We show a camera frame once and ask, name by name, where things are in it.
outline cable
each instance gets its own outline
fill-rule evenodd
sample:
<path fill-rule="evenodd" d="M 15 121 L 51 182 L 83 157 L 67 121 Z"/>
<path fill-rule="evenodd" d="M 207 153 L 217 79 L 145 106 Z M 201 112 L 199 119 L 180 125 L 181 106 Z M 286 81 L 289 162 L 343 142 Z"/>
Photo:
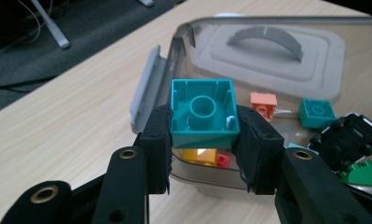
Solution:
<path fill-rule="evenodd" d="M 54 6 L 54 0 L 49 1 L 48 15 L 51 15 L 52 7 Z"/>
<path fill-rule="evenodd" d="M 38 20 L 38 18 L 36 17 L 36 15 L 33 13 L 33 11 L 28 8 L 25 4 L 23 4 L 23 2 L 21 0 L 18 0 L 18 2 L 23 5 L 33 16 L 34 16 L 34 19 L 36 20 L 36 23 L 37 23 L 37 30 L 36 31 L 32 31 L 32 33 L 36 32 L 36 34 L 34 35 L 34 38 L 30 41 L 27 41 L 27 42 L 23 42 L 22 44 L 32 44 L 34 43 L 38 37 L 40 36 L 40 33 L 41 33 L 41 24 L 40 24 L 40 21 Z M 21 41 L 25 40 L 26 37 L 21 37 L 20 39 L 14 41 L 13 43 L 11 43 L 10 45 L 8 46 L 5 46 L 4 48 L 0 49 L 0 54 L 3 53 L 4 51 L 6 51 L 7 49 L 10 49 L 12 48 L 14 45 L 16 44 L 19 44 Z"/>
<path fill-rule="evenodd" d="M 37 31 L 36 31 L 36 35 L 34 36 L 34 38 L 31 40 L 31 41 L 28 41 L 26 43 L 23 43 L 23 44 L 32 44 L 34 43 L 38 37 L 40 36 L 40 32 L 41 32 L 41 24 L 40 24 L 40 21 L 38 20 L 38 18 L 36 17 L 36 15 L 33 13 L 33 11 L 28 8 L 26 5 L 23 4 L 23 2 L 21 0 L 18 0 L 18 2 L 23 5 L 31 14 L 32 16 L 34 16 L 34 19 L 36 20 L 37 22 Z"/>
<path fill-rule="evenodd" d="M 0 86 L 0 91 L 5 90 L 5 91 L 14 91 L 14 92 L 19 92 L 19 93 L 29 93 L 31 91 L 19 91 L 19 90 L 15 90 L 14 88 L 30 86 L 30 85 L 34 85 L 34 84 L 43 83 L 43 82 L 48 82 L 48 81 L 51 81 L 55 77 L 57 77 L 57 76 L 43 77 L 43 78 L 39 78 L 39 79 L 35 79 L 35 80 L 17 82 L 17 83 L 13 83 L 13 84 L 6 84 L 6 85 L 3 85 L 3 86 Z"/>

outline transparent plastic container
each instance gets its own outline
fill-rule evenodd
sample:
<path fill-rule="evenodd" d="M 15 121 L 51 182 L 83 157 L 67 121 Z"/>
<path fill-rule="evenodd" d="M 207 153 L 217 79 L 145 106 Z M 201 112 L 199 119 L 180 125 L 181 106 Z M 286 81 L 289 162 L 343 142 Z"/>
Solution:
<path fill-rule="evenodd" d="M 285 147 L 306 147 L 321 130 L 302 127 L 304 98 L 329 101 L 337 117 L 357 112 L 372 120 L 372 18 L 237 17 L 180 25 L 168 59 L 159 56 L 159 47 L 151 52 L 131 106 L 135 133 L 154 107 L 171 102 L 177 78 L 231 78 L 237 105 L 250 106 L 251 91 L 276 94 L 270 124 Z M 246 194 L 240 190 L 246 185 L 231 152 L 218 152 L 230 157 L 228 168 L 184 161 L 174 149 L 172 177 L 212 196 L 244 198 L 228 194 Z"/>

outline yellow lego brick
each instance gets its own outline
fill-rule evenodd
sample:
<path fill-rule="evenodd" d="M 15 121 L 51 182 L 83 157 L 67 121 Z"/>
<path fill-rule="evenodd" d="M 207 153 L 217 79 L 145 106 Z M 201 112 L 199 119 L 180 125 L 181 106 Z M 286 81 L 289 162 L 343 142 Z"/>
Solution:
<path fill-rule="evenodd" d="M 182 151 L 184 161 L 208 166 L 215 166 L 217 163 L 217 149 L 188 148 Z"/>

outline toy pieces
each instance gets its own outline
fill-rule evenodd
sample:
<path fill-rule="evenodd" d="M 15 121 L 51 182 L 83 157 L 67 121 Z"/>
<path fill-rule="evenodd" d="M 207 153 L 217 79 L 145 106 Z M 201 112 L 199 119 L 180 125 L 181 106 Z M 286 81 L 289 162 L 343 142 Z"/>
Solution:
<path fill-rule="evenodd" d="M 337 119 L 329 101 L 303 99 L 298 112 L 304 128 L 325 129 Z"/>
<path fill-rule="evenodd" d="M 183 160 L 200 165 L 228 168 L 229 156 L 220 154 L 215 148 L 187 148 L 181 150 Z"/>
<path fill-rule="evenodd" d="M 217 149 L 187 148 L 182 150 L 183 160 L 200 165 L 215 166 L 217 162 Z"/>
<path fill-rule="evenodd" d="M 352 164 L 338 175 L 345 183 L 372 186 L 372 161 L 363 161 L 360 165 Z"/>
<path fill-rule="evenodd" d="M 268 122 L 273 119 L 276 105 L 278 105 L 278 102 L 275 94 L 250 93 L 250 107 L 255 109 Z"/>
<path fill-rule="evenodd" d="M 217 153 L 217 163 L 216 165 L 221 168 L 228 168 L 229 157 L 220 153 Z"/>
<path fill-rule="evenodd" d="M 175 148 L 229 148 L 240 133 L 230 79 L 174 79 L 171 109 Z"/>
<path fill-rule="evenodd" d="M 333 171 L 343 171 L 372 155 L 372 121 L 355 113 L 339 118 L 313 136 L 309 148 L 319 152 Z"/>

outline black cable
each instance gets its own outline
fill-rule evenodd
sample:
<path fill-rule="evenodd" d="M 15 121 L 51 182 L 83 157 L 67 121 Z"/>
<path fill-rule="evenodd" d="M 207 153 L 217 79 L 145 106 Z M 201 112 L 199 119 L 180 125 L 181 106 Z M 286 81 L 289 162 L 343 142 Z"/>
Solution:
<path fill-rule="evenodd" d="M 31 91 L 20 91 L 20 90 L 15 90 L 14 88 L 48 82 L 48 81 L 51 81 L 55 77 L 57 77 L 57 76 L 43 77 L 43 78 L 39 78 L 39 79 L 35 79 L 35 80 L 29 80 L 29 81 L 23 81 L 23 82 L 17 82 L 17 83 L 2 85 L 2 86 L 0 86 L 0 91 L 14 91 L 14 92 L 18 92 L 18 93 L 29 93 Z"/>

